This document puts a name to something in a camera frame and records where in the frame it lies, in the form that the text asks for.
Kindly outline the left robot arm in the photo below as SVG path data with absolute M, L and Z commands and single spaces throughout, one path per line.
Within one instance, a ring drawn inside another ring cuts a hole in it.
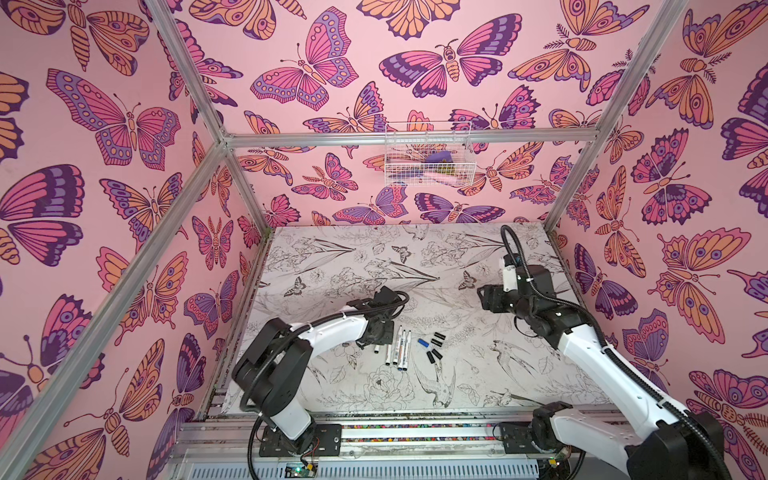
M 409 300 L 406 292 L 383 287 L 308 323 L 267 321 L 232 368 L 231 378 L 242 391 L 240 410 L 257 413 L 294 450 L 306 450 L 316 422 L 297 393 L 310 361 L 344 343 L 392 344 L 394 319 Z

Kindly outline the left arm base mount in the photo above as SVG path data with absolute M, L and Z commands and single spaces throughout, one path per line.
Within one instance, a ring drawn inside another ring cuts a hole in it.
M 341 424 L 312 424 L 297 439 L 289 439 L 279 429 L 265 428 L 259 447 L 259 456 L 288 457 L 319 456 L 338 457 L 342 440 Z

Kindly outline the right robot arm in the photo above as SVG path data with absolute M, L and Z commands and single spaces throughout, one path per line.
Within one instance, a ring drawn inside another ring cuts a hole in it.
M 724 429 L 653 384 L 607 342 L 591 314 L 555 297 L 541 265 L 507 265 L 500 285 L 477 290 L 483 309 L 512 313 L 576 364 L 623 414 L 624 427 L 592 419 L 558 401 L 537 408 L 527 436 L 541 452 L 565 446 L 588 453 L 631 479 L 727 479 Z

